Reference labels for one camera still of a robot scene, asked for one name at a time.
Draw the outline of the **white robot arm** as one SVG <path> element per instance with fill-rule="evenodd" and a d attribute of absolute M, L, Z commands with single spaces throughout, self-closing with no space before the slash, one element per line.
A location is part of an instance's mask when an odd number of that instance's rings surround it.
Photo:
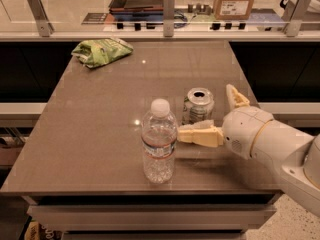
<path fill-rule="evenodd" d="M 264 165 L 278 187 L 303 208 L 320 216 L 320 135 L 312 136 L 252 106 L 233 85 L 226 86 L 230 112 L 220 127 L 211 120 L 182 125 L 178 140 L 200 146 L 225 146 Z"/>

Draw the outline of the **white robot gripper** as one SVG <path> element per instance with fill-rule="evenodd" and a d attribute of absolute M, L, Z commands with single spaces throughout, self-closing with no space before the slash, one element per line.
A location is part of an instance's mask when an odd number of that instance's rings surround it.
<path fill-rule="evenodd" d="M 226 85 L 226 95 L 232 111 L 224 117 L 222 129 L 216 127 L 213 120 L 182 125 L 178 128 L 178 140 L 212 148 L 225 144 L 231 152 L 248 159 L 255 137 L 274 117 L 249 106 L 248 98 L 231 84 Z"/>

